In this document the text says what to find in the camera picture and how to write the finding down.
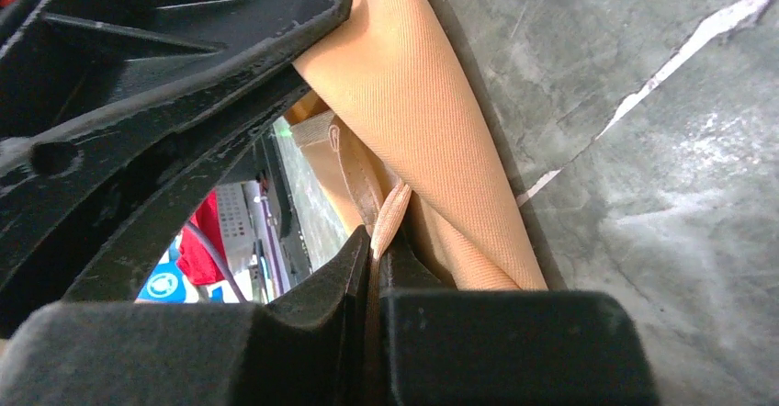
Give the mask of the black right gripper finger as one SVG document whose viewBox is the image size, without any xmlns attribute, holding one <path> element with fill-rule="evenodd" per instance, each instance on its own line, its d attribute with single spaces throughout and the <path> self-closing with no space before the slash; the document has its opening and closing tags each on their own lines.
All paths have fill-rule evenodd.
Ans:
<svg viewBox="0 0 779 406">
<path fill-rule="evenodd" d="M 17 0 L 1 14 L 1 280 L 165 136 L 347 20 L 352 0 Z"/>
<path fill-rule="evenodd" d="M 360 226 L 323 267 L 263 310 L 270 405 L 354 405 L 362 380 L 370 236 Z"/>
<path fill-rule="evenodd" d="M 445 285 L 419 260 L 405 234 L 396 235 L 381 258 L 379 304 L 424 305 L 453 293 L 453 288 Z"/>
<path fill-rule="evenodd" d="M 1 334 L 58 300 L 127 301 L 215 185 L 309 86 L 292 67 L 122 167 L 56 226 L 1 289 Z"/>
</svg>

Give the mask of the peach satin napkin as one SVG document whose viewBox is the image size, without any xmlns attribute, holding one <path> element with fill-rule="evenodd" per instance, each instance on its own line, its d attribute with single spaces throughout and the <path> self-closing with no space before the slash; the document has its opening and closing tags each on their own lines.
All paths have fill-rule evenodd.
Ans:
<svg viewBox="0 0 779 406">
<path fill-rule="evenodd" d="M 427 0 L 353 0 L 296 60 L 325 104 L 292 130 L 347 229 L 371 236 L 373 272 L 401 224 L 464 289 L 543 289 L 502 163 Z"/>
</svg>

